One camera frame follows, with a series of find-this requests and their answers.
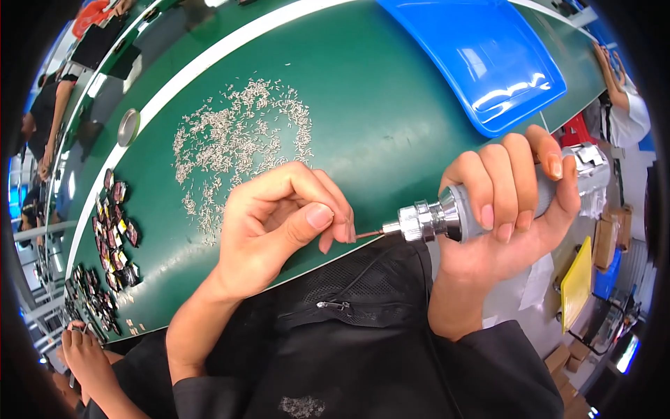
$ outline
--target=white shirt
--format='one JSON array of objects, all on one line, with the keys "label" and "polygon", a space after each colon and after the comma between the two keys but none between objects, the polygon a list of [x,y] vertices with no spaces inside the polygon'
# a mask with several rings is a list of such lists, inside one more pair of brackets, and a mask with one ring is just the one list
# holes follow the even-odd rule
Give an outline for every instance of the white shirt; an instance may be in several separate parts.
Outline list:
[{"label": "white shirt", "polygon": [[[642,141],[651,129],[651,120],[645,101],[637,93],[637,88],[626,74],[626,84],[622,86],[628,97],[630,111],[616,106],[610,109],[610,140],[614,147],[627,148]],[[606,134],[607,121],[602,110],[602,131]]]}]

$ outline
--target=black cable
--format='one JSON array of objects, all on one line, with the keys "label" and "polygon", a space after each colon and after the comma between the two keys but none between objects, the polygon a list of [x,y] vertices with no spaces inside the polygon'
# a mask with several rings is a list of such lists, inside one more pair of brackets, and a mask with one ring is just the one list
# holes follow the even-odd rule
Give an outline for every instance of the black cable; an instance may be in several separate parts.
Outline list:
[{"label": "black cable", "polygon": [[[430,291],[428,290],[428,280],[425,272],[425,267],[423,266],[423,261],[421,260],[421,255],[419,254],[419,251],[416,249],[416,247],[412,245],[408,245],[412,249],[414,249],[414,253],[416,253],[417,257],[419,258],[419,264],[421,265],[421,272],[423,274],[423,289],[425,291],[425,321],[426,323],[428,322],[428,305],[430,304]],[[433,360],[437,363],[437,365],[440,366],[438,368],[438,376],[440,378],[440,382],[442,383],[442,387],[444,388],[444,391],[447,393],[447,396],[449,397],[449,400],[451,401],[452,409],[454,410],[454,413],[459,419],[463,419],[463,413],[461,413],[460,408],[458,407],[458,403],[456,403],[456,398],[454,397],[454,394],[452,393],[452,389],[449,386],[449,381],[447,380],[447,377],[444,374],[444,366],[442,365],[442,362],[440,361],[440,357],[438,357],[438,352],[435,349],[435,344],[433,342],[433,336],[431,334],[431,329],[430,325],[427,324],[426,327],[424,328],[426,337],[428,339],[428,347],[430,348],[430,353],[431,356],[433,357]]]},{"label": "black cable", "polygon": [[[393,245],[393,246],[389,247],[388,249],[384,250],[383,252],[381,252],[380,254],[378,254],[377,256],[375,256],[375,257],[373,258],[373,260],[372,260],[370,263],[368,263],[368,265],[367,265],[365,268],[363,268],[363,270],[362,270],[362,271],[361,271],[361,272],[360,272],[360,273],[353,279],[353,281],[351,281],[351,283],[349,283],[349,285],[347,285],[347,287],[345,287],[342,291],[340,291],[339,293],[337,293],[337,295],[335,295],[333,298],[330,299],[330,302],[335,302],[335,300],[337,300],[337,298],[341,297],[346,291],[348,291],[349,289],[351,289],[351,287],[352,287],[357,281],[359,281],[359,279],[361,279],[361,278],[363,277],[363,275],[364,275],[364,274],[365,274],[365,273],[366,273],[366,272],[367,272],[367,271],[368,271],[368,270],[369,270],[369,269],[370,269],[370,268],[371,268],[371,267],[372,267],[372,266],[373,266],[373,265],[374,265],[374,264],[375,264],[375,263],[376,263],[382,256],[384,256],[385,254],[387,254],[387,253],[390,252],[391,250],[394,250],[394,249],[396,249],[396,248],[398,248],[398,247],[400,247],[400,246],[402,246],[402,245],[409,246],[412,250],[414,250],[414,253],[415,253],[416,256],[419,258],[419,265],[421,266],[421,274],[422,274],[422,276],[423,276],[423,290],[424,290],[424,292],[425,292],[425,296],[424,296],[424,298],[425,298],[425,299],[424,299],[424,302],[425,302],[425,317],[424,317],[424,318],[425,318],[425,321],[426,321],[426,323],[427,323],[427,322],[428,322],[428,305],[429,305],[429,303],[430,303],[430,291],[428,290],[429,287],[428,287],[428,280],[427,280],[427,276],[426,276],[425,266],[423,266],[423,260],[421,260],[421,254],[419,253],[419,251],[417,250],[417,248],[414,247],[414,246],[412,246],[412,245],[410,245],[409,243],[399,243],[399,244]],[[426,337],[427,337],[427,339],[428,339],[428,347],[430,348],[431,356],[433,357],[433,360],[437,363],[437,365],[440,366],[440,368],[438,368],[438,376],[439,376],[440,382],[441,382],[441,384],[442,384],[442,387],[443,387],[444,391],[447,393],[447,396],[449,397],[449,400],[450,400],[450,402],[451,402],[452,409],[454,410],[455,415],[456,415],[459,419],[464,419],[464,418],[463,418],[463,413],[461,413],[460,408],[458,407],[458,404],[456,403],[456,399],[455,399],[455,397],[454,397],[454,394],[452,393],[452,389],[451,389],[451,387],[449,386],[449,382],[448,382],[448,380],[447,380],[447,377],[446,377],[445,374],[444,374],[444,366],[442,365],[442,362],[440,361],[440,358],[438,357],[438,352],[437,352],[437,350],[435,349],[435,345],[434,345],[434,343],[433,343],[433,337],[432,337],[432,335],[431,335],[431,329],[430,329],[430,325],[429,325],[429,324],[426,324],[426,325],[424,326],[424,331],[425,331]]]},{"label": "black cable", "polygon": [[370,268],[371,268],[371,267],[372,267],[372,266],[373,266],[373,265],[374,265],[374,264],[375,264],[375,263],[376,263],[382,256],[384,256],[385,254],[387,254],[388,252],[390,252],[391,250],[395,249],[395,248],[398,247],[398,246],[399,246],[399,245],[393,245],[393,246],[389,247],[388,249],[384,250],[383,252],[381,252],[380,254],[378,254],[377,256],[375,256],[375,257],[372,259],[372,261],[370,261],[370,263],[368,263],[368,265],[367,265],[366,267],[364,267],[363,270],[360,271],[360,273],[359,273],[359,274],[358,274],[358,275],[357,275],[357,276],[356,276],[356,277],[349,283],[349,285],[347,285],[346,287],[344,287],[344,289],[343,289],[342,291],[340,291],[339,293],[335,294],[335,296],[333,296],[331,299],[329,299],[328,302],[335,302],[338,298],[341,298],[342,295],[344,295],[345,292],[349,291],[349,290],[351,289],[351,287],[353,287],[354,284],[357,283],[357,282],[363,277],[363,275],[364,275],[366,272],[368,272],[368,270],[369,270],[369,269],[370,269]]}]

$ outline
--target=rotary tool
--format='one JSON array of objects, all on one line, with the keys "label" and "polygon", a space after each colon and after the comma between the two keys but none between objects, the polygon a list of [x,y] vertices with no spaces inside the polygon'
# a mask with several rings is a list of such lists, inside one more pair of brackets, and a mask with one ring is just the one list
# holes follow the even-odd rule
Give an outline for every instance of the rotary tool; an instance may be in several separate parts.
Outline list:
[{"label": "rotary tool", "polygon": [[[583,197],[607,187],[610,181],[610,164],[602,151],[591,143],[564,147],[563,157],[574,156],[577,163],[578,188]],[[535,165],[539,202],[535,218],[545,213],[556,193],[556,183],[549,179],[540,164]],[[464,185],[444,188],[438,201],[429,204],[420,200],[398,210],[397,221],[384,223],[378,231],[357,235],[356,238],[374,235],[402,235],[405,241],[433,241],[439,234],[465,243],[473,237],[488,233],[477,223],[468,191]]]}]

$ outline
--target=blue plastic tray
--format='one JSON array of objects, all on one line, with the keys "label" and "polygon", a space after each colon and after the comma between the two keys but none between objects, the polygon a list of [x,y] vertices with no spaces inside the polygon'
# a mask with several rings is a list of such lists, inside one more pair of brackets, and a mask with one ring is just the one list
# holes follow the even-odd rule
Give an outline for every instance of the blue plastic tray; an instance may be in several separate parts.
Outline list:
[{"label": "blue plastic tray", "polygon": [[621,249],[614,250],[614,258],[610,264],[609,269],[604,274],[600,270],[596,270],[596,284],[593,288],[593,293],[605,300],[609,299],[614,283],[619,276],[619,268],[621,267]]},{"label": "blue plastic tray", "polygon": [[489,138],[567,91],[547,48],[507,0],[377,2],[419,42]]}]

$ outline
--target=cardboard box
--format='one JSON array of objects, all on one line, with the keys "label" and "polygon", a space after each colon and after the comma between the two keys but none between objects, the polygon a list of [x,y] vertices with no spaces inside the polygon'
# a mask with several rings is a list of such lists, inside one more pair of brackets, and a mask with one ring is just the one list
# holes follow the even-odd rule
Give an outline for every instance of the cardboard box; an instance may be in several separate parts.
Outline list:
[{"label": "cardboard box", "polygon": [[571,373],[576,373],[577,370],[580,368],[582,362],[583,360],[580,361],[577,358],[570,357],[570,359],[567,360],[567,365],[565,366],[565,368]]},{"label": "cardboard box", "polygon": [[600,220],[596,226],[596,242],[593,251],[593,264],[606,271],[614,259],[616,237],[619,232],[617,221]]},{"label": "cardboard box", "polygon": [[569,358],[570,350],[562,343],[545,359],[545,365],[552,377],[563,369]]},{"label": "cardboard box", "polygon": [[602,219],[612,221],[613,216],[619,222],[619,232],[616,235],[616,245],[621,252],[626,253],[630,249],[630,225],[632,223],[632,206],[626,204],[621,208],[605,208]]},{"label": "cardboard box", "polygon": [[580,361],[583,361],[584,358],[586,358],[591,352],[591,350],[585,344],[577,340],[571,343],[567,349],[570,351],[571,357],[579,359]]},{"label": "cardboard box", "polygon": [[589,412],[591,412],[591,406],[589,406],[584,396],[578,394],[572,400],[572,403],[565,408],[563,419],[588,419]]},{"label": "cardboard box", "polygon": [[556,385],[556,388],[560,390],[563,388],[565,384],[567,384],[570,381],[570,378],[567,377],[567,375],[563,371],[558,371],[556,372],[555,375],[552,376],[553,382]]},{"label": "cardboard box", "polygon": [[561,399],[563,399],[563,406],[566,408],[570,406],[573,399],[578,395],[577,389],[570,383],[565,383],[559,390],[559,393],[561,394]]}]

